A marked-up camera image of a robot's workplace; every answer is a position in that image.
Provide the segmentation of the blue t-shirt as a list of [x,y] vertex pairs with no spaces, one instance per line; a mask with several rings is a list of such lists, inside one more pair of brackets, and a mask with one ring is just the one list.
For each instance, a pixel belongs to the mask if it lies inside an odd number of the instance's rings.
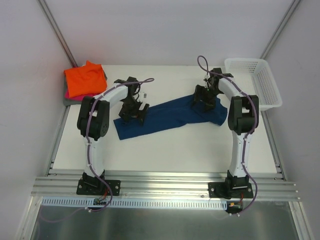
[[136,118],[129,122],[118,118],[113,122],[120,140],[179,128],[187,124],[213,123],[221,126],[227,119],[228,109],[221,104],[219,98],[215,100],[215,108],[205,111],[203,102],[192,105],[193,96],[187,95],[150,107],[143,124]]

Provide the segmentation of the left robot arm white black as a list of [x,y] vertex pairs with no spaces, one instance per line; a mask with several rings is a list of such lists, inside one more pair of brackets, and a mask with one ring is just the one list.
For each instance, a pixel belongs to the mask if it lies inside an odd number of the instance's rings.
[[147,78],[139,81],[131,76],[127,80],[117,79],[110,89],[94,97],[83,98],[76,124],[85,143],[86,166],[82,174],[82,185],[87,186],[93,194],[100,194],[105,188],[105,169],[100,142],[109,130],[111,108],[121,102],[119,117],[125,123],[137,120],[142,126],[149,104],[146,103],[143,109],[140,109],[143,103],[135,95],[141,90],[142,84],[154,80]]

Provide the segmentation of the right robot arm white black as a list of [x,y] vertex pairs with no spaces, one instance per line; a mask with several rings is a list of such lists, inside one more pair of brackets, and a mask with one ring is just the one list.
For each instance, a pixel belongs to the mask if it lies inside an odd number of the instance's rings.
[[245,93],[232,74],[222,73],[220,68],[205,72],[205,86],[195,87],[191,106],[200,107],[201,113],[212,114],[218,109],[218,95],[224,94],[229,100],[227,125],[232,133],[231,163],[225,180],[213,185],[213,193],[224,199],[239,198],[252,188],[248,157],[253,133],[259,125],[259,97]]

